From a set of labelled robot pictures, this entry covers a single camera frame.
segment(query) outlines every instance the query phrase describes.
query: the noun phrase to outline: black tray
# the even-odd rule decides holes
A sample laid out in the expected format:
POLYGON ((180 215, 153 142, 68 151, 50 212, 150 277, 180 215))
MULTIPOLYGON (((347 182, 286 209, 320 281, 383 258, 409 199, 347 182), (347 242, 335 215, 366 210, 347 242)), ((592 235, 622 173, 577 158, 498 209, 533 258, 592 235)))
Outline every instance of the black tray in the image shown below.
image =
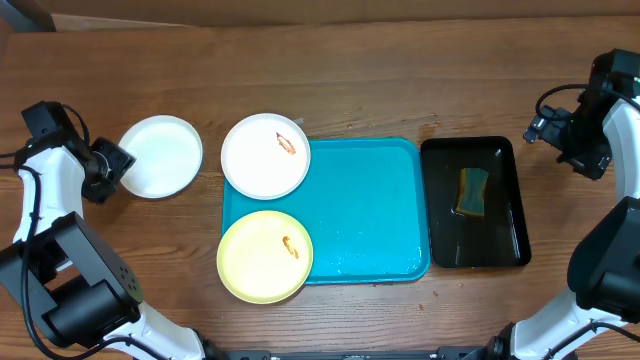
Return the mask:
POLYGON ((420 149, 433 261, 446 268, 531 261, 511 142, 501 136, 429 139, 420 149), (454 212, 460 170, 489 173, 484 216, 454 212))

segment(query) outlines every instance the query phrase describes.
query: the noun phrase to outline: tray rim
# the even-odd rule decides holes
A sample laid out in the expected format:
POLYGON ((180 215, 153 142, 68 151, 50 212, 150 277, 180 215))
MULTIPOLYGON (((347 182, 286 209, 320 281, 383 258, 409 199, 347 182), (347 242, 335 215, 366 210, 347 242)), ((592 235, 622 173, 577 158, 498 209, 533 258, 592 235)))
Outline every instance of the tray rim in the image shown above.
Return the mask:
MULTIPOLYGON (((425 156, 425 153, 429 150, 457 150, 464 148, 487 148, 490 147, 491 144, 498 144, 500 149, 504 151, 503 164, 505 173, 507 176, 513 180, 512 182, 507 182, 507 193, 509 198, 512 201, 512 214, 514 219, 514 227, 516 228, 516 235, 518 239, 522 237, 522 242, 524 243, 524 247, 521 249, 525 249, 525 256, 523 261, 519 261, 516 264, 497 264, 497 265, 473 265, 473 266, 445 266, 440 264, 436 260, 436 256, 433 253, 433 243, 431 239, 431 231, 429 231, 429 241, 431 242, 430 250, 431 257, 433 258, 433 262, 435 262, 438 266, 446 269, 468 269, 468 268, 476 268, 476 267, 484 267, 484 268, 505 268, 505 267, 524 267, 531 262, 533 258, 533 252, 531 249, 531 241, 529 239, 529 232, 527 231, 527 223, 524 217, 524 206, 522 205, 522 196, 520 193, 520 184, 518 182, 518 172, 516 167, 516 158, 515 153, 513 151, 513 144, 511 141, 504 136, 469 136, 469 137, 453 137, 453 138, 431 138, 422 142, 420 145, 420 161, 422 162, 422 158, 425 156)), ((424 174, 426 169, 424 166, 422 167, 423 173, 423 184, 426 184, 426 179, 424 178, 424 174)))

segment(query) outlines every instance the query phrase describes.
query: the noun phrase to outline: food residue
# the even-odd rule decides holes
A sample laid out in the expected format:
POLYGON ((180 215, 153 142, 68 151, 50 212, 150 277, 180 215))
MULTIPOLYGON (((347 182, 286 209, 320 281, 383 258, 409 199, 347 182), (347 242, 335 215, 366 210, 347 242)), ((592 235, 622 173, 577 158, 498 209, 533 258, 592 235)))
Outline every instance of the food residue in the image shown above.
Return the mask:
POLYGON ((276 133, 276 138, 278 139, 278 143, 280 143, 280 146, 282 146, 282 148, 285 149, 286 152, 291 155, 294 155, 296 153, 296 149, 293 147, 293 145, 291 145, 291 141, 285 139, 284 136, 278 133, 276 133))
POLYGON ((296 250, 293 246, 291 246, 291 244, 289 244, 289 241, 291 241, 291 239, 288 236, 285 236, 282 238, 282 243, 284 244, 284 247, 287 248, 287 251, 289 251, 289 254, 295 256, 295 258, 297 259, 299 257, 298 250, 296 250))

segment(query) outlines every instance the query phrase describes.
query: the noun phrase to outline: yellow plate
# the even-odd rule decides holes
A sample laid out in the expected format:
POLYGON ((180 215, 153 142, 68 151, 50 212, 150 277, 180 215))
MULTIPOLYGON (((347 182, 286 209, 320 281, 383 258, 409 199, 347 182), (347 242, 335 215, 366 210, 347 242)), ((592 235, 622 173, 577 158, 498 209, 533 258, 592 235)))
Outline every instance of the yellow plate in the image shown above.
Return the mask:
POLYGON ((238 298, 271 304, 293 295, 311 272, 313 246, 296 219, 257 211, 231 225, 218 247, 218 274, 238 298))

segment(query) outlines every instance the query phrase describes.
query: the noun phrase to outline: cable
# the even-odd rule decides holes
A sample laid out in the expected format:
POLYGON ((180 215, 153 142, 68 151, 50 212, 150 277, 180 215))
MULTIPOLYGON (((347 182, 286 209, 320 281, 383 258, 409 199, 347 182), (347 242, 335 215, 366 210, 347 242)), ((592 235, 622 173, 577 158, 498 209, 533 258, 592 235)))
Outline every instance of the cable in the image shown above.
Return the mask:
POLYGON ((593 331, 596 332, 596 330, 598 330, 598 328, 607 328, 609 330, 613 330, 615 332, 617 332, 618 334, 624 335, 627 338, 639 342, 640 343, 640 336, 631 333, 619 326, 615 326, 609 323, 605 323, 605 322, 600 322, 600 321, 595 321, 590 323, 589 325, 583 327, 582 329, 578 330, 575 334, 569 336, 568 338, 564 339, 560 344, 556 345, 553 349, 549 350, 549 353, 547 353, 547 355, 543 358, 543 360, 551 360, 553 359, 553 357, 562 349, 564 349, 565 347, 569 346, 569 344, 571 344, 572 342, 578 340, 580 337, 582 337, 582 335, 588 333, 589 331, 593 331))
POLYGON ((554 87, 553 89, 547 91, 546 93, 542 94, 542 96, 540 96, 540 98, 538 99, 538 101, 536 102, 536 115, 538 115, 539 118, 541 119, 545 119, 548 121, 565 121, 565 120, 571 120, 574 115, 575 112, 569 114, 569 115, 565 115, 565 116, 558 116, 558 117, 550 117, 547 115, 544 115, 541 111, 540 111, 540 107, 542 106, 542 102, 545 101, 549 96, 560 92, 562 90, 569 90, 569 89, 584 89, 584 90, 595 90, 595 91, 600 91, 600 92, 604 92, 607 93, 609 95, 613 95, 615 97, 617 97, 618 99, 624 100, 626 101, 629 105, 633 106, 636 110, 638 110, 638 112, 640 112, 640 104, 638 104, 635 100, 633 100, 632 98, 619 93, 617 91, 614 90, 610 90, 601 86, 597 86, 597 85, 591 85, 591 84, 567 84, 567 85, 561 85, 558 87, 554 87))
POLYGON ((87 145, 87 147, 90 147, 89 144, 91 143, 91 138, 89 137, 89 128, 87 127, 87 124, 84 123, 84 120, 82 120, 82 116, 80 116, 77 111, 73 110, 73 108, 67 104, 62 104, 62 107, 71 111, 73 115, 75 115, 78 120, 80 120, 80 126, 82 126, 82 139, 84 140, 84 144, 87 145))
MULTIPOLYGON (((0 169, 14 169, 14 165, 0 165, 0 169)), ((35 183, 34 204, 33 204, 33 211, 31 212, 31 224, 29 226, 29 232, 27 233, 27 239, 24 241, 24 250, 22 253, 22 268, 20 273, 20 284, 21 284, 20 300, 22 302, 22 315, 24 317, 24 322, 27 327, 27 332, 29 333, 31 340, 33 340, 33 343, 35 344, 36 348, 38 348, 38 350, 40 350, 42 354, 44 354, 45 356, 53 360, 82 360, 96 354, 98 351, 106 348, 111 344, 124 342, 127 346, 133 345, 138 349, 146 352, 149 356, 151 356, 156 360, 166 360, 164 357, 158 355, 155 351, 153 351, 151 348, 149 348, 145 344, 131 337, 126 337, 126 336, 115 337, 109 340, 102 341, 98 345, 87 350, 86 352, 80 355, 70 356, 70 357, 61 356, 54 353, 42 342, 42 339, 40 339, 40 337, 38 336, 38 333, 36 332, 35 326, 33 324, 33 318, 31 317, 31 306, 29 304, 29 290, 28 290, 29 289, 29 271, 28 271, 29 255, 31 251, 31 242, 35 237, 36 229, 38 228, 42 184, 40 183, 40 174, 38 174, 38 172, 35 171, 34 169, 25 165, 18 166, 18 169, 28 171, 33 177, 34 183, 35 183)))

